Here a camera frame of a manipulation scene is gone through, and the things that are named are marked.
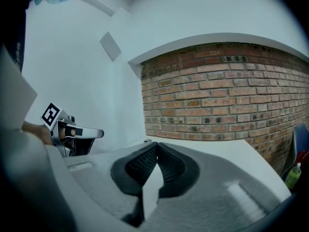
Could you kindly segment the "blue chair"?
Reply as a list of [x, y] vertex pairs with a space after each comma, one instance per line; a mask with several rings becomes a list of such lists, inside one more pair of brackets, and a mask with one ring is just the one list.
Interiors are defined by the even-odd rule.
[[[303, 150], [309, 150], [309, 130], [304, 123], [296, 126], [293, 131], [292, 144], [286, 159], [281, 178], [285, 181], [289, 171], [296, 166], [297, 154]], [[301, 168], [301, 176], [291, 192], [309, 191], [309, 166]]]

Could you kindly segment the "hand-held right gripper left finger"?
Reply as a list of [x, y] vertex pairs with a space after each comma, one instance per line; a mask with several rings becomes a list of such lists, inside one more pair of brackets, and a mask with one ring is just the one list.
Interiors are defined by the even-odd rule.
[[65, 163], [79, 186], [113, 217], [139, 227], [158, 206], [155, 142], [113, 152], [70, 157]]

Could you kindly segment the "red bag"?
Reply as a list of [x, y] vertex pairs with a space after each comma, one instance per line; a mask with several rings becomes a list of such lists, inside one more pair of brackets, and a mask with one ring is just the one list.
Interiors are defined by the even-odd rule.
[[297, 154], [296, 164], [300, 163], [301, 168], [309, 166], [309, 150], [303, 150]]

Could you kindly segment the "person's left forearm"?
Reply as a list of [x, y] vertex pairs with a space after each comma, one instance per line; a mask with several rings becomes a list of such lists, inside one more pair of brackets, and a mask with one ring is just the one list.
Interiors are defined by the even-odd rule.
[[22, 125], [22, 130], [34, 134], [45, 145], [53, 145], [53, 142], [50, 136], [50, 131], [44, 125], [37, 125], [37, 124], [32, 124], [32, 123], [24, 121]]

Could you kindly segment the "person's left hand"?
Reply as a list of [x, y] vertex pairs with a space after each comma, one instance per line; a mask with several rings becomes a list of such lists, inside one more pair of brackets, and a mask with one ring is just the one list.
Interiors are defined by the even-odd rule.
[[75, 129], [70, 127], [61, 128], [58, 136], [61, 143], [70, 143], [75, 136]]

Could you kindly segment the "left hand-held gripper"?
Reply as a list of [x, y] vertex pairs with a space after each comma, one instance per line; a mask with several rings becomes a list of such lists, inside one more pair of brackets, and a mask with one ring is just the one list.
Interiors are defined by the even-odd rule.
[[[74, 116], [68, 115], [53, 103], [47, 106], [41, 120], [50, 131], [53, 145], [59, 149], [64, 158], [89, 154], [94, 140], [104, 136], [104, 131], [101, 129], [77, 126]], [[65, 128], [65, 138], [73, 138], [70, 143], [60, 142], [58, 134], [61, 128]]]

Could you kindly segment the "person's black t-shirt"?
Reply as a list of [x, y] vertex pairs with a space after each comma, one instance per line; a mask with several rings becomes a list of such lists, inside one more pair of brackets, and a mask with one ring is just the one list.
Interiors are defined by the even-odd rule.
[[24, 64], [25, 37], [26, 10], [22, 8], [5, 12], [3, 42], [20, 72]]

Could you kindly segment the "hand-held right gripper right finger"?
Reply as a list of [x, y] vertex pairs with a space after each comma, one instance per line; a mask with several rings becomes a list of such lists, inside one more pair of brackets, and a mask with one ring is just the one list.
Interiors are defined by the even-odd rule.
[[159, 143], [164, 176], [158, 206], [144, 232], [275, 232], [292, 197], [219, 156]]

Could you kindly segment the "grey square access panel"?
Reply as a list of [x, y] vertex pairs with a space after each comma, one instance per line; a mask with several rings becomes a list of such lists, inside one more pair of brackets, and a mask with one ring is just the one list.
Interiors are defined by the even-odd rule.
[[114, 38], [109, 32], [106, 32], [104, 36], [100, 39], [100, 44], [108, 57], [111, 59], [111, 61], [115, 61], [121, 54], [120, 47], [115, 42]]

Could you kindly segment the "large green bottle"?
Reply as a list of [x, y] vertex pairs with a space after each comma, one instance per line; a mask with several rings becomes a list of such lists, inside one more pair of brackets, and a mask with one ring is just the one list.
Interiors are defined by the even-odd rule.
[[298, 182], [300, 176], [301, 176], [301, 163], [298, 162], [296, 166], [291, 168], [285, 179], [285, 184], [287, 188], [293, 189], [296, 183]]

